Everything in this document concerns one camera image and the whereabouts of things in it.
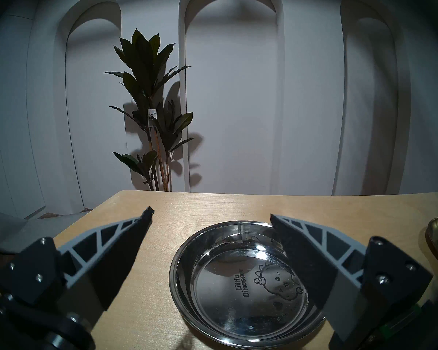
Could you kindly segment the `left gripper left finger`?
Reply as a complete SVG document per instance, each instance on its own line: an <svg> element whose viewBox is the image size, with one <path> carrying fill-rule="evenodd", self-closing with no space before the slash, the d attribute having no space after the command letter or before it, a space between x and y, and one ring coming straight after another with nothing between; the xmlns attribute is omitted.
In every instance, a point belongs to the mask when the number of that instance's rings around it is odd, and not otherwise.
<svg viewBox="0 0 438 350"><path fill-rule="evenodd" d="M31 243L0 269L0 293L33 308L97 301L107 310L127 278L152 223L139 217L83 232L59 248L51 237Z"/></svg>

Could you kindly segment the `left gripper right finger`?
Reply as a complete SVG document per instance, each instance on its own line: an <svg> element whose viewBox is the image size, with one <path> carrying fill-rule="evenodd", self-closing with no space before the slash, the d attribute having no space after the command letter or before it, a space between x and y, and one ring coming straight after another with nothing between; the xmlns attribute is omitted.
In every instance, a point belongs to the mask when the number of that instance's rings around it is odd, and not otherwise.
<svg viewBox="0 0 438 350"><path fill-rule="evenodd" d="M271 214L291 269L334 330L329 348L386 341L381 328L408 317L433 275L388 239L367 245L335 228Z"/></svg>

